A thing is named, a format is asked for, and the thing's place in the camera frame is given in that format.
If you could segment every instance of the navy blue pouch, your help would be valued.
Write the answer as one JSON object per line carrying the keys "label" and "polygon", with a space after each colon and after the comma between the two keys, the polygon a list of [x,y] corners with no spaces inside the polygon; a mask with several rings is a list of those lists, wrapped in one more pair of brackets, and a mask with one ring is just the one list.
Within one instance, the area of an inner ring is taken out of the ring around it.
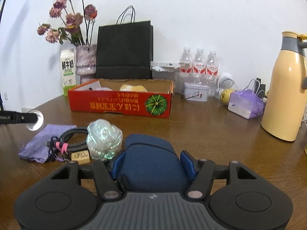
{"label": "navy blue pouch", "polygon": [[125,190],[140,192],[184,192],[191,185],[172,145],[141,134],[127,137],[117,181]]}

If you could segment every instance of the bag handle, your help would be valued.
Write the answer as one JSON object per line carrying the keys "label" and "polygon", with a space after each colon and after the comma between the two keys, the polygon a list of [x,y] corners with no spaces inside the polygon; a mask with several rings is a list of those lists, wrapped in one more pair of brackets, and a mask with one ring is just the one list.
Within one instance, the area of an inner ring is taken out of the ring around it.
{"label": "bag handle", "polygon": [[117,21],[116,21],[116,25],[118,24],[118,21],[119,21],[119,18],[122,17],[121,21],[120,21],[120,24],[122,24],[123,22],[123,19],[125,17],[125,14],[126,12],[129,10],[129,9],[132,9],[132,14],[131,14],[131,20],[130,20],[130,23],[132,23],[132,18],[133,18],[133,15],[134,15],[134,18],[133,18],[133,22],[135,22],[135,9],[132,5],[128,6],[124,11],[123,13],[121,13],[121,15],[118,17]]}

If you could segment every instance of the black paper bag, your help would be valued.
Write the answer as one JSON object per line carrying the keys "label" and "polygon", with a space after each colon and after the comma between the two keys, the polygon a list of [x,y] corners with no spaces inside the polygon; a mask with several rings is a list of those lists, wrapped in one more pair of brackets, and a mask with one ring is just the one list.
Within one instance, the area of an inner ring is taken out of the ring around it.
{"label": "black paper bag", "polygon": [[99,27],[96,78],[152,78],[153,30],[150,21]]}

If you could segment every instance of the purple towel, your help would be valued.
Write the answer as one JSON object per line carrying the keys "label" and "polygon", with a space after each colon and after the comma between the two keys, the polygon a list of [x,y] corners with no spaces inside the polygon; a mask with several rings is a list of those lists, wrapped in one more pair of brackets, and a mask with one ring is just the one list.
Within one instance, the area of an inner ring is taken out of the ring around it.
{"label": "purple towel", "polygon": [[50,141],[51,137],[59,137],[62,133],[74,127],[76,126],[47,124],[41,132],[36,134],[36,136],[21,149],[18,156],[38,163],[45,163],[48,159],[49,151],[47,142]]}

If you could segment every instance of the flower bouquet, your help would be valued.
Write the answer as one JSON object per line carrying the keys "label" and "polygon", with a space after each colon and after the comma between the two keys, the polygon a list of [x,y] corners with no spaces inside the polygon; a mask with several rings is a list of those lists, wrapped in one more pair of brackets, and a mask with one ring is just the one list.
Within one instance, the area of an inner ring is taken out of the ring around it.
{"label": "flower bouquet", "polygon": [[[67,3],[70,4],[72,13],[68,13]],[[45,39],[50,43],[59,42],[60,44],[63,44],[64,40],[68,40],[75,46],[91,45],[97,10],[92,4],[84,7],[84,0],[82,0],[82,4],[84,15],[81,15],[81,13],[75,13],[72,0],[56,0],[49,11],[49,15],[51,18],[61,18],[63,23],[57,29],[52,28],[50,24],[44,23],[39,25],[37,33],[39,35],[44,35],[47,33]],[[63,19],[62,15],[63,11],[66,13],[65,20]],[[83,23],[84,17],[86,37],[83,38],[80,25]],[[90,26],[92,26],[92,31],[91,35],[89,36]]]}

